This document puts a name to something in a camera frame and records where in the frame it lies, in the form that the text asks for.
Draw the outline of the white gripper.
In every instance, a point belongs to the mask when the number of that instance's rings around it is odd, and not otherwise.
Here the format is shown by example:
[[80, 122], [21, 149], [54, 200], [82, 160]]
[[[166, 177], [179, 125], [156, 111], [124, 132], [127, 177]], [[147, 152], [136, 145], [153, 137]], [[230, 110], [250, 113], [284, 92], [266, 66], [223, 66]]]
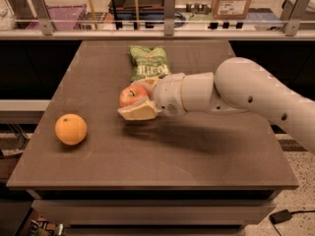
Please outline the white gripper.
[[181, 88], [185, 75], [171, 74], [163, 77], [146, 78], [132, 82], [132, 85], [143, 86], [152, 92], [151, 100], [148, 96], [128, 100], [124, 106], [118, 108], [121, 117], [128, 121], [152, 120], [159, 112], [167, 117], [185, 115], [186, 111], [181, 100]]

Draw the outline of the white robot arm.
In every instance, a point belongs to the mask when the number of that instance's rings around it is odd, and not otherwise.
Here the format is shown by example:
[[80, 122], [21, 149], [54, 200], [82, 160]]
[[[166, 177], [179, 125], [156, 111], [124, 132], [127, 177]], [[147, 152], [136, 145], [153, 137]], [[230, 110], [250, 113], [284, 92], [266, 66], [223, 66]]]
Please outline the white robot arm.
[[246, 58], [229, 58], [214, 72], [135, 81], [120, 92], [118, 108], [129, 121], [189, 112], [246, 111], [265, 117], [306, 149], [315, 150], [315, 101], [291, 90]]

